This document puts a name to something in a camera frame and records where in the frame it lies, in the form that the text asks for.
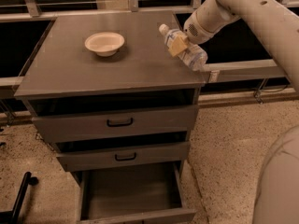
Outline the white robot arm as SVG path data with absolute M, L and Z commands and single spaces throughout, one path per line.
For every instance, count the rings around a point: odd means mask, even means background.
M 159 28 L 169 53 L 196 71 L 206 63 L 199 45 L 243 20 L 292 86 L 299 90 L 299 17 L 276 0 L 206 0 L 183 29 Z M 299 224 L 299 126 L 282 134 L 265 155 L 252 224 Z

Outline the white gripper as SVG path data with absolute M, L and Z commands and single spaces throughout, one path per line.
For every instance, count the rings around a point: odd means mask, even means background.
M 203 44 L 214 36 L 200 25 L 196 12 L 184 22 L 183 31 L 186 35 L 170 35 L 168 38 L 168 51 L 173 57 L 188 47 L 189 40 L 194 44 Z

